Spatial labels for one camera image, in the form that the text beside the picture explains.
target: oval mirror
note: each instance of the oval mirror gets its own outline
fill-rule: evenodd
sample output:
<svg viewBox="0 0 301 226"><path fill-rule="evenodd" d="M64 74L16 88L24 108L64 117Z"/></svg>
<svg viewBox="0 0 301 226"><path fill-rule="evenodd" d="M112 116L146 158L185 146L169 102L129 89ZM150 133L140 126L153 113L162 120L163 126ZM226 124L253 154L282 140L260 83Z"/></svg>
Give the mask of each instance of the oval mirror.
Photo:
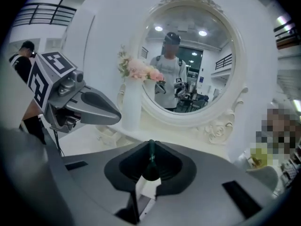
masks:
<svg viewBox="0 0 301 226"><path fill-rule="evenodd" d="M190 6L168 9L146 27L138 57L157 68L164 81L145 81L148 97L160 108L191 113L224 93L235 64L234 46L221 21Z"/></svg>

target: green bottle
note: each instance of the green bottle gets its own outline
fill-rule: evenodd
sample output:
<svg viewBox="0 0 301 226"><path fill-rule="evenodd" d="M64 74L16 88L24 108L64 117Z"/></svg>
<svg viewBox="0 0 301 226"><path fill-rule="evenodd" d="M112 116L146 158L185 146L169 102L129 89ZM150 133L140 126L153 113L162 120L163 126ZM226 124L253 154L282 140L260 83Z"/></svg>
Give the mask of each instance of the green bottle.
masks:
<svg viewBox="0 0 301 226"><path fill-rule="evenodd" d="M160 178L158 167L155 163L155 141L149 140L149 158L150 161L142 176L148 181L156 181Z"/></svg>

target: round ceiling light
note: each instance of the round ceiling light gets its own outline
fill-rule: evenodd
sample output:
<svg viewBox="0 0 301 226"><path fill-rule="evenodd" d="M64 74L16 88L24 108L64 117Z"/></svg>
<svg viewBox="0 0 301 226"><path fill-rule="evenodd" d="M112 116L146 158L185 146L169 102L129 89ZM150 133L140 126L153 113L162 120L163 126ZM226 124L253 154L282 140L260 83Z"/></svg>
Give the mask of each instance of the round ceiling light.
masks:
<svg viewBox="0 0 301 226"><path fill-rule="evenodd" d="M199 33L199 35L201 35L201 36L206 36L206 35L207 35L207 33L206 33L205 31L199 31L198 33Z"/></svg>
<svg viewBox="0 0 301 226"><path fill-rule="evenodd" d="M156 27L155 27L155 30L158 31L158 32L161 32L161 31L163 30L163 28L160 27L160 26L156 26Z"/></svg>

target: black railing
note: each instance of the black railing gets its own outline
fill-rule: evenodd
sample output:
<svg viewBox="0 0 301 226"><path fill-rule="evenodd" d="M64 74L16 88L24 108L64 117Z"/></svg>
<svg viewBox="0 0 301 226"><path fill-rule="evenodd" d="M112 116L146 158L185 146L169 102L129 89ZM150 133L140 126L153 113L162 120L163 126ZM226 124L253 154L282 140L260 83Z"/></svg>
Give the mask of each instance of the black railing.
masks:
<svg viewBox="0 0 301 226"><path fill-rule="evenodd" d="M215 63L215 70L223 68L230 64L232 64L232 54L229 54L225 58L222 58L221 60L217 61Z"/></svg>
<svg viewBox="0 0 301 226"><path fill-rule="evenodd" d="M286 30L285 27L290 24L291 28L289 30ZM299 35L292 20L274 29L274 32L278 31L279 33L275 35L278 49L288 48L301 44L301 36Z"/></svg>
<svg viewBox="0 0 301 226"><path fill-rule="evenodd" d="M26 24L56 24L68 26L76 9L51 4L27 3L21 8L13 23L13 27Z"/></svg>

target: white vase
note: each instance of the white vase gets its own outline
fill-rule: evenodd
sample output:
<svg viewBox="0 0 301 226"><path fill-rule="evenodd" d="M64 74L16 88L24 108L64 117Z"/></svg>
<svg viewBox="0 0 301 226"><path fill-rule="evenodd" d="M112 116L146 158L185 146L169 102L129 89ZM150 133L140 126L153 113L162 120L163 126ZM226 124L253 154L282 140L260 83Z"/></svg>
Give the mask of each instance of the white vase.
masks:
<svg viewBox="0 0 301 226"><path fill-rule="evenodd" d="M145 92L152 101L155 101L155 86L156 86L156 81L153 80L144 81Z"/></svg>
<svg viewBox="0 0 301 226"><path fill-rule="evenodd" d="M139 129L142 104L142 80L126 78L122 100L122 127L128 131Z"/></svg>

